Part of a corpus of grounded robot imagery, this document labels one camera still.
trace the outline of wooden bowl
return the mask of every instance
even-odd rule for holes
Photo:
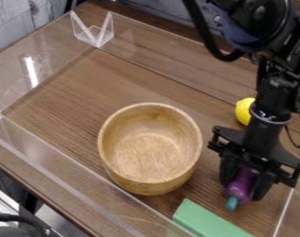
[[[133,193],[157,195],[190,178],[202,151],[202,135],[180,109],[144,103],[109,117],[98,134],[98,150],[118,185]]]

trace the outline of purple object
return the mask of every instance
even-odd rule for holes
[[[230,182],[226,187],[225,193],[229,199],[234,197],[236,199],[238,199],[240,204],[245,204],[250,201],[249,191],[257,175],[259,173],[255,170],[245,166],[241,166],[234,181]]]

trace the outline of yellow ball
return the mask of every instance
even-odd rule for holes
[[[240,121],[240,123],[245,126],[248,126],[250,121],[250,113],[249,113],[249,107],[255,103],[255,98],[246,98],[237,102],[236,104],[236,117]]]

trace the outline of green sponge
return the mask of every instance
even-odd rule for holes
[[[246,231],[185,199],[174,214],[174,222],[198,237],[252,237]]]

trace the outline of bowl rim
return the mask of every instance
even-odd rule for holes
[[[196,139],[197,139],[198,145],[196,147],[194,155],[192,156],[192,163],[186,166],[185,169],[178,171],[174,175],[170,175],[169,178],[166,178],[166,179],[165,178],[160,178],[160,179],[152,178],[148,181],[142,181],[141,179],[138,179],[136,177],[125,175],[124,173],[118,173],[117,170],[113,169],[113,166],[109,164],[109,160],[106,158],[102,142],[103,142],[103,136],[105,136],[105,131],[107,129],[107,126],[118,115],[121,115],[128,110],[134,109],[136,107],[141,107],[141,106],[161,106],[161,107],[172,109],[177,114],[180,114],[186,119],[186,121],[189,121],[189,123],[192,124],[192,128],[194,130],[194,133],[196,133]],[[126,107],[121,108],[120,110],[117,110],[109,116],[109,118],[106,119],[106,121],[102,125],[102,128],[98,132],[97,146],[98,146],[98,152],[99,152],[99,156],[102,158],[103,164],[105,164],[106,168],[110,169],[113,173],[116,173],[117,176],[120,176],[125,180],[134,181],[137,183],[152,184],[152,183],[165,183],[165,182],[173,181],[192,171],[193,167],[196,166],[196,164],[200,160],[200,156],[202,153],[204,139],[202,139],[201,129],[188,113],[185,113],[180,108],[170,106],[168,104],[146,102],[146,103],[138,103],[138,104],[126,106]]]

